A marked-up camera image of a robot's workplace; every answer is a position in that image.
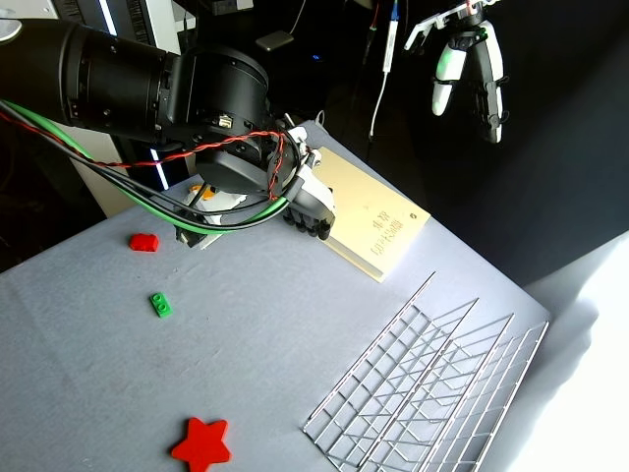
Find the book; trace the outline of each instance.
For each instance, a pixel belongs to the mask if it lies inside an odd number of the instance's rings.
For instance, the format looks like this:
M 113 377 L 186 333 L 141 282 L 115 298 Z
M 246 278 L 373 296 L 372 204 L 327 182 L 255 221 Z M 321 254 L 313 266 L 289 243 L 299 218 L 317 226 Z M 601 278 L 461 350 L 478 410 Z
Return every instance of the book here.
M 336 221 L 324 242 L 381 282 L 408 251 L 430 214 L 327 148 L 314 175 L 332 189 Z

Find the dish rack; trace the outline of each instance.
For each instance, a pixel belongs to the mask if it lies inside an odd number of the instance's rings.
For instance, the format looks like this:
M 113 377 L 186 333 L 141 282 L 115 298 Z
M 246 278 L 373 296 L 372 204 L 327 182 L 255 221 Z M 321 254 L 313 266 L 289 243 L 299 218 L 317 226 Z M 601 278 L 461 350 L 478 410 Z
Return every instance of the dish rack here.
M 478 299 L 416 306 L 434 274 L 325 397 L 304 432 L 341 472 L 476 471 L 545 335 L 514 315 L 470 323 Z

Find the white light strip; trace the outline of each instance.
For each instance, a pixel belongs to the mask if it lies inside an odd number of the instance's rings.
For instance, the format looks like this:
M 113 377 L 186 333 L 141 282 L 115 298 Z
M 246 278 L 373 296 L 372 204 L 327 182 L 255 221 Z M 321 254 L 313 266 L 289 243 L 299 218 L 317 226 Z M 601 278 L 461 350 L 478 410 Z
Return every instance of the white light strip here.
M 116 27 L 114 26 L 114 20 L 111 18 L 111 12 L 109 11 L 109 5 L 107 5 L 107 0 L 98 0 L 100 2 L 100 9 L 102 10 L 102 14 L 105 17 L 105 23 L 107 24 L 107 29 L 110 34 L 114 36 L 118 35 L 116 32 Z
M 159 156 L 157 155 L 157 151 L 155 149 L 150 150 L 150 155 L 153 160 L 159 160 Z M 164 169 L 161 168 L 161 164 L 157 164 L 157 173 L 159 174 L 159 180 L 161 180 L 161 185 L 164 187 L 164 190 L 168 190 L 168 182 L 166 181 L 166 175 L 164 175 Z

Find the green wire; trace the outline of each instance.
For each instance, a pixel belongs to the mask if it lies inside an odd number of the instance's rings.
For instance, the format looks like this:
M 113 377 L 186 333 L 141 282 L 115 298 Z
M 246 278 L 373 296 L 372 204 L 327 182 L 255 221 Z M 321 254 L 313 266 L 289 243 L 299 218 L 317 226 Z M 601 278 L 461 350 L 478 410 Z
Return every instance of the green wire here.
M 70 146 L 71 148 L 74 148 L 74 149 L 78 150 L 84 157 L 88 158 L 89 160 L 94 160 L 93 157 L 91 156 L 91 154 L 89 154 L 89 152 L 84 147 L 82 147 L 74 139 L 72 139 L 70 136 L 68 136 L 67 133 L 65 133 L 62 129 L 60 129 L 52 121 L 48 120 L 47 118 L 44 118 L 41 115 L 38 115 L 37 113 L 34 113 L 34 112 L 30 111 L 30 110 L 27 110 L 26 108 L 23 108 L 20 105 L 16 105 L 15 103 L 11 103 L 10 101 L 5 101 L 5 103 L 7 105 L 9 105 L 11 108 L 13 108 L 15 111 L 20 113 L 21 115 L 27 117 L 33 123 L 36 123 L 37 125 L 39 125 L 41 128 L 46 130 L 48 133 L 51 133 L 51 134 L 55 135 L 57 138 L 59 138 L 61 141 L 63 141 L 66 145 Z M 234 231 L 233 229 L 224 229 L 224 230 L 204 229 L 204 228 L 199 228 L 197 226 L 194 226 L 192 224 L 188 224 L 188 223 L 184 223 L 182 221 L 178 221 L 178 220 L 170 217 L 169 215 L 162 213 L 158 209 L 153 208 L 152 206 L 146 204 L 145 202 L 137 199 L 136 197 L 130 195 L 129 193 L 125 192 L 124 190 L 122 190 L 122 189 L 118 189 L 118 190 L 120 192 L 122 192 L 123 194 L 125 194 L 127 197 L 129 197 L 136 204 L 144 207 L 144 209 L 147 209 L 149 212 L 151 212 L 155 216 L 159 216 L 164 221 L 168 221 L 169 223 L 172 223 L 175 226 L 178 226 L 178 227 L 180 227 L 182 229 L 187 229 L 188 231 L 193 231 L 193 232 L 199 233 L 199 234 L 225 234 L 225 233 L 231 233 L 232 231 Z M 278 211 L 278 209 L 280 207 L 282 207 L 285 203 L 286 203 L 286 199 L 284 197 L 280 197 L 273 204 L 268 206 L 266 209 L 262 210 L 260 213 L 255 214 L 251 218 L 247 219 L 245 222 L 249 223 L 249 222 L 254 221 L 254 220 L 258 219 L 258 218 L 264 218 L 265 216 L 268 216 L 269 214 L 273 213 L 274 211 Z

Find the dark background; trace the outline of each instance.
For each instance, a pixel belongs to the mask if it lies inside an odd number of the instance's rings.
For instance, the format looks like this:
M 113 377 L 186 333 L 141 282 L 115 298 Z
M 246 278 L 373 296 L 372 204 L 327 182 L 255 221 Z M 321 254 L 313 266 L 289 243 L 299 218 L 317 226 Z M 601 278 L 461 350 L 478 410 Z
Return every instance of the dark background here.
M 191 11 L 202 4 L 188 3 Z M 217 18 L 201 6 L 200 29 L 188 43 L 217 41 L 253 55 L 269 73 L 275 111 L 309 119 L 325 109 L 332 136 L 366 159 L 391 2 L 380 4 L 364 68 L 372 11 L 343 0 L 308 0 L 295 41 L 269 54 L 255 39 L 289 30 L 301 0 L 255 3 L 253 12 Z M 452 5 L 409 3 L 409 24 L 403 8 L 400 31 Z M 396 55 L 369 164 L 525 284 L 629 229 L 629 5 L 503 0 L 488 17 L 510 77 L 503 142 L 477 137 L 464 87 L 455 90 L 445 116 L 431 116 L 430 78 L 447 40 L 439 31 L 423 56 Z M 400 50 L 406 34 L 398 37 Z M 4 123 L 0 139 L 2 269 L 103 215 L 54 149 Z

